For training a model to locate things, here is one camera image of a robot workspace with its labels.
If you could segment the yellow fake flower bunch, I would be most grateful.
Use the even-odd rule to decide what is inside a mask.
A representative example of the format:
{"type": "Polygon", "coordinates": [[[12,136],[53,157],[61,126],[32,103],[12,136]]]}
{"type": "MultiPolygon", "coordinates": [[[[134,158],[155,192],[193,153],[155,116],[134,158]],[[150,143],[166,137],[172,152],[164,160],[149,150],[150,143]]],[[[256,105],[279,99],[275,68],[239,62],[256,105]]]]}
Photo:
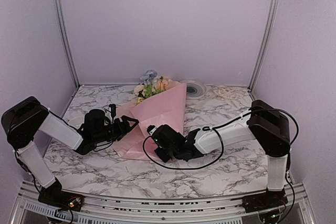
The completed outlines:
{"type": "Polygon", "coordinates": [[[136,105],[140,104],[142,101],[144,101],[144,98],[143,97],[138,97],[136,105]]]}

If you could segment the pink wrapping paper sheet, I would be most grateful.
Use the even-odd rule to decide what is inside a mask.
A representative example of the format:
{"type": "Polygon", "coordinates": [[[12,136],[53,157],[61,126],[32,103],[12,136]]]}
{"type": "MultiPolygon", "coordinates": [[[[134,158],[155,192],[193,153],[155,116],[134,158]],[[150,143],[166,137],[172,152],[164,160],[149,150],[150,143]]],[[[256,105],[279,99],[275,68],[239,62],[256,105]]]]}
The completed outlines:
{"type": "Polygon", "coordinates": [[[185,83],[171,81],[167,90],[154,95],[137,104],[132,100],[117,108],[117,117],[123,115],[137,119],[139,124],[120,141],[112,144],[112,148],[121,158],[147,161],[146,154],[158,161],[154,150],[157,145],[152,139],[145,140],[149,135],[147,127],[167,124],[175,131],[183,133],[186,104],[185,83]]]}

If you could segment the pink rose fake flower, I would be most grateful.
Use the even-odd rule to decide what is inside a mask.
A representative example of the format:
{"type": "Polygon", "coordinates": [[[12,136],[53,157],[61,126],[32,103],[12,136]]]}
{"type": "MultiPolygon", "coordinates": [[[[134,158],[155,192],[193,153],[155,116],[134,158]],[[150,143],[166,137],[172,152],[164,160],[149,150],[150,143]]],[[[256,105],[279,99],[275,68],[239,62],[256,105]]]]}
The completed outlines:
{"type": "MultiPolygon", "coordinates": [[[[153,93],[152,96],[157,95],[163,91],[165,91],[167,89],[167,86],[170,84],[172,80],[164,77],[164,76],[160,76],[160,77],[156,77],[154,84],[155,84],[155,92],[153,93]]],[[[144,99],[147,99],[149,97],[147,97],[145,95],[145,90],[144,90],[144,85],[143,82],[141,84],[138,84],[134,90],[133,93],[137,96],[137,97],[143,97],[144,99]]]]}

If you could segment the blue white fake flower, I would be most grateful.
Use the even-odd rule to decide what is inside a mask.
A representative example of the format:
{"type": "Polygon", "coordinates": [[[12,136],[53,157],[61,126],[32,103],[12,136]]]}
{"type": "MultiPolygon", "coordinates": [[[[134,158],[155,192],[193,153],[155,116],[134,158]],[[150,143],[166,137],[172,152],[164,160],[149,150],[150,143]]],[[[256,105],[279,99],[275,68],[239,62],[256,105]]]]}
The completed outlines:
{"type": "Polygon", "coordinates": [[[155,92],[155,78],[158,73],[155,70],[147,70],[145,74],[140,78],[143,81],[145,95],[150,97],[155,92]]]}

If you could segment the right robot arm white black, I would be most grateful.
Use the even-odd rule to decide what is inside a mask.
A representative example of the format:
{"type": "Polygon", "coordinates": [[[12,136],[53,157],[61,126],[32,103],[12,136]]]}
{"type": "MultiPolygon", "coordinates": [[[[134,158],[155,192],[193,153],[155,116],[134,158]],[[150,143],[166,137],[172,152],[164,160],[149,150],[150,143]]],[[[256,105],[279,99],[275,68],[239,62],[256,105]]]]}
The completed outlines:
{"type": "Polygon", "coordinates": [[[290,155],[289,120],[285,113],[262,100],[255,100],[244,114],[218,126],[205,126],[187,136],[167,124],[146,130],[157,145],[156,155],[163,162],[172,158],[189,161],[216,149],[243,141],[257,140],[268,157],[267,190],[260,203],[271,207],[280,199],[290,155]]]}

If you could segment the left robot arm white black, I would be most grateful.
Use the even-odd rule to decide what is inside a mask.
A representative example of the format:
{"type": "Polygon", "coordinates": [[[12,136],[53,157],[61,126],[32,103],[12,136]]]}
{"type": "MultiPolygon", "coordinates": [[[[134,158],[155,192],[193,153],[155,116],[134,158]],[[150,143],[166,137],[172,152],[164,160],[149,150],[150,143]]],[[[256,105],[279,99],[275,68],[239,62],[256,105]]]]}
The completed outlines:
{"type": "Polygon", "coordinates": [[[121,140],[139,121],[129,116],[116,117],[116,106],[108,111],[90,110],[77,129],[43,106],[31,96],[5,111],[1,125],[18,160],[41,185],[39,199],[50,200],[61,206],[72,196],[63,191],[59,180],[46,165],[34,143],[34,137],[42,132],[80,155],[98,151],[100,147],[121,140]]]}

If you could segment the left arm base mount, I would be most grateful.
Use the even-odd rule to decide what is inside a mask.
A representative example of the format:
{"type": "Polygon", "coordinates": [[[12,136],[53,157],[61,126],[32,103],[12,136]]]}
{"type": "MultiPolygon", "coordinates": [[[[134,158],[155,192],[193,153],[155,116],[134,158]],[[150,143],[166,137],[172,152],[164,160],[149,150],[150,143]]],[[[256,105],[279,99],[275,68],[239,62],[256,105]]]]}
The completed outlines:
{"type": "Polygon", "coordinates": [[[42,191],[39,194],[38,201],[63,210],[80,211],[83,205],[84,196],[80,194],[69,193],[65,191],[42,191]]]}

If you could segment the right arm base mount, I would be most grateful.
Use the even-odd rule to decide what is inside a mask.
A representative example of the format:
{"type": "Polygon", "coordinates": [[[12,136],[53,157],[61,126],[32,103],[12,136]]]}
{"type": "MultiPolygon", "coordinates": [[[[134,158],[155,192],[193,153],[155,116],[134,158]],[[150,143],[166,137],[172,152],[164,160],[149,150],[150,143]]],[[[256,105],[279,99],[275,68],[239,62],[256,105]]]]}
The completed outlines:
{"type": "Polygon", "coordinates": [[[263,193],[242,198],[242,206],[246,213],[275,208],[287,203],[288,199],[284,189],[282,191],[266,190],[263,193]]]}

